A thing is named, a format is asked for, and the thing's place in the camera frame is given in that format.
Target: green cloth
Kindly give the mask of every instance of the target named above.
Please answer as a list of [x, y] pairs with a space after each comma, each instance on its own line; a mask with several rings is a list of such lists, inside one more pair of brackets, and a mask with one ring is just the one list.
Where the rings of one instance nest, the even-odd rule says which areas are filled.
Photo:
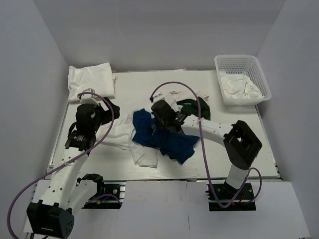
[[[210, 109], [208, 104], [203, 100], [201, 97], [198, 97], [201, 109], [201, 116], [206, 119], [210, 120]], [[180, 112], [184, 115], [195, 115], [198, 117], [198, 104], [195, 100], [183, 100], [177, 102], [178, 105], [183, 106]]]

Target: white wall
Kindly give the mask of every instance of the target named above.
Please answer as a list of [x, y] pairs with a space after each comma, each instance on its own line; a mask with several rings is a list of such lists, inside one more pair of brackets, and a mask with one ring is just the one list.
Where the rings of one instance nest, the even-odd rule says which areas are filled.
[[285, 0], [34, 0], [69, 65], [213, 69], [256, 55]]
[[[46, 170], [67, 99], [68, 65], [32, 0], [0, 0], [0, 238], [14, 196]], [[33, 190], [12, 217], [20, 235]]]
[[257, 57], [273, 98], [260, 105], [279, 170], [319, 238], [319, 1], [287, 0]]

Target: plastic basket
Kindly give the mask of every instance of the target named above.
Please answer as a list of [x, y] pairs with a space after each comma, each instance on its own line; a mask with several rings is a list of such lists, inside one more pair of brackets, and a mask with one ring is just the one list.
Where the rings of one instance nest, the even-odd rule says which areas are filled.
[[[249, 55], [220, 55], [215, 57], [217, 77], [223, 101], [225, 105], [256, 105], [261, 101], [271, 98], [269, 86], [259, 61], [254, 56]], [[221, 83], [222, 76], [226, 74], [239, 74], [249, 76], [251, 81], [259, 88], [264, 98], [261, 99], [231, 99], [225, 96]]]

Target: cable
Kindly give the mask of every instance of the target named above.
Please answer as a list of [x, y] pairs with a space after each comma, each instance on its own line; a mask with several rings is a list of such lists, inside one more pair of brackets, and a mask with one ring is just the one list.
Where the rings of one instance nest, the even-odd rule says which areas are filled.
[[100, 202], [106, 201], [109, 197], [102, 198]]
[[252, 201], [254, 201], [254, 200], [257, 198], [257, 196], [259, 195], [260, 191], [261, 191], [261, 181], [262, 181], [262, 178], [261, 178], [261, 174], [260, 174], [260, 172], [258, 171], [257, 168], [250, 168], [250, 169], [248, 170], [248, 173], [247, 173], [247, 176], [246, 176], [244, 182], [242, 183], [242, 185], [240, 186], [240, 188], [237, 190], [237, 192], [235, 193], [234, 197], [233, 197], [226, 205], [221, 204], [220, 200], [218, 199], [218, 197], [217, 197], [217, 195], [216, 195], [216, 192], [215, 192], [215, 190], [214, 190], [213, 184], [212, 184], [212, 182], [211, 182], [210, 174], [209, 174], [208, 163], [207, 163], [206, 152], [205, 152], [205, 145], [204, 145], [203, 130], [202, 130], [201, 121], [200, 121], [200, 119], [201, 119], [201, 108], [200, 108], [199, 99], [198, 99], [196, 93], [193, 91], [193, 89], [192, 89], [191, 87], [189, 87], [188, 85], [186, 85], [186, 84], [184, 84], [184, 83], [182, 83], [182, 82], [178, 82], [178, 81], [170, 81], [170, 82], [165, 82], [165, 83], [160, 84], [159, 86], [157, 86], [156, 89], [155, 89], [155, 90], [153, 91], [153, 93], [151, 94], [150, 100], [153, 101], [153, 95], [154, 95], [154, 93], [155, 93], [160, 87], [162, 87], [162, 86], [164, 86], [164, 85], [167, 85], [167, 84], [180, 84], [180, 85], [183, 85], [183, 86], [185, 86], [186, 88], [188, 88], [188, 89], [193, 93], [193, 95], [194, 95], [195, 98], [196, 98], [196, 101], [197, 101], [197, 104], [198, 104], [199, 136], [200, 136], [200, 140], [201, 140], [201, 148], [202, 148], [202, 151], [203, 151], [204, 164], [205, 164], [205, 169], [206, 169], [206, 173], [207, 173], [207, 179], [208, 179], [208, 183], [209, 183], [209, 188], [210, 188], [210, 190], [211, 190], [211, 192], [212, 192], [212, 194], [213, 194], [213, 196], [214, 196], [214, 198], [215, 198], [217, 204], [218, 204], [221, 208], [228, 208], [228, 207], [233, 203], [233, 201], [237, 198], [237, 196], [239, 195], [239, 193], [241, 192], [241, 190], [244, 188], [245, 183], [246, 183], [246, 181], [247, 181], [247, 179], [248, 179], [248, 176], [249, 176], [249, 173], [250, 173], [251, 170], [256, 170], [257, 173], [259, 174], [260, 185], [259, 185], [259, 190], [258, 190], [258, 193], [256, 194], [256, 196], [255, 196], [253, 199], [251, 199], [249, 202], [247, 202], [246, 204], [251, 203]]
[[118, 201], [120, 205], [122, 205], [122, 202], [120, 201], [120, 199], [118, 199], [118, 198], [117, 198], [116, 196], [114, 196], [113, 194], [104, 194], [104, 195], [101, 195], [101, 196], [99, 196], [99, 197], [96, 197], [96, 198], [93, 198], [93, 199], [87, 201], [85, 204], [87, 205], [87, 204], [89, 204], [89, 203], [92, 203], [92, 202], [94, 202], [94, 201], [96, 201], [96, 200], [99, 200], [100, 198], [104, 198], [104, 197], [112, 197], [112, 198], [114, 198], [116, 201]]
[[[112, 113], [112, 121], [111, 121], [111, 125], [109, 127], [109, 129], [106, 131], [105, 135], [96, 143], [94, 144], [91, 148], [89, 148], [88, 150], [86, 150], [85, 152], [82, 152], [81, 154], [75, 156], [74, 158], [70, 159], [69, 161], [67, 161], [66, 163], [72, 163], [72, 161], [75, 161], [75, 160], [78, 160], [80, 157], [82, 157], [83, 155], [91, 152], [96, 146], [98, 146], [104, 139], [105, 137], [109, 134], [109, 132], [111, 131], [111, 128], [113, 126], [113, 123], [114, 123], [114, 119], [115, 119], [115, 116], [114, 116], [114, 111], [112, 109], [112, 106], [110, 103], [107, 102], [106, 99], [104, 99], [102, 96], [96, 94], [96, 93], [92, 93], [92, 92], [82, 92], [79, 94], [80, 95], [85, 95], [85, 94], [91, 94], [91, 95], [94, 95], [94, 96], [97, 96], [99, 97], [106, 105], [107, 107], [111, 110], [111, 113]], [[13, 206], [15, 205], [16, 201], [18, 200], [18, 198], [21, 196], [22, 193], [24, 193], [29, 187], [31, 187], [33, 184], [37, 183], [38, 181], [40, 181], [41, 179], [44, 179], [46, 176], [56, 172], [56, 171], [59, 171], [61, 170], [62, 168], [66, 167], [66, 164], [61, 164], [60, 166], [56, 167], [55, 169], [53, 169], [52, 171], [42, 175], [41, 177], [35, 179], [34, 181], [32, 181], [31, 183], [29, 183], [28, 185], [26, 185], [16, 196], [15, 198], [13, 199], [13, 201], [11, 202], [10, 204], [10, 207], [9, 207], [9, 210], [8, 210], [8, 214], [7, 214], [7, 217], [6, 217], [6, 225], [8, 227], [8, 230], [9, 230], [9, 233], [10, 235], [14, 238], [14, 239], [19, 239], [17, 237], [16, 234], [14, 234], [13, 230], [12, 230], [12, 226], [11, 226], [11, 213], [12, 213], [12, 209], [13, 209]]]

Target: white table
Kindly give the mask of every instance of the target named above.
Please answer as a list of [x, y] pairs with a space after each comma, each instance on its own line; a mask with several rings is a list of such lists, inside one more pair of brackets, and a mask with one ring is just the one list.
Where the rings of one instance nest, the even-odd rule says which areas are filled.
[[[167, 81], [180, 81], [195, 91], [205, 90], [209, 94], [211, 119], [217, 122], [235, 123], [245, 121], [263, 144], [253, 166], [263, 177], [277, 177], [274, 158], [254, 106], [242, 108], [226, 107], [221, 98], [216, 71], [156, 71], [115, 73], [115, 99], [112, 102], [121, 107], [121, 114], [129, 114], [133, 109], [141, 109], [149, 104], [153, 90]], [[170, 84], [159, 89], [163, 94], [170, 91], [187, 90], [182, 85]], [[78, 104], [69, 104], [62, 132], [53, 157], [54, 167], [61, 163], [68, 129], [75, 122]], [[221, 145], [205, 140], [210, 175], [213, 178], [225, 178], [231, 163], [226, 150]], [[160, 158], [157, 168], [139, 167], [133, 162], [131, 153], [113, 146], [99, 145], [94, 149], [81, 168], [81, 174], [98, 173], [105, 180], [147, 180], [147, 179], [203, 179], [207, 178], [201, 145], [195, 147], [195, 154], [182, 166], [168, 158]]]

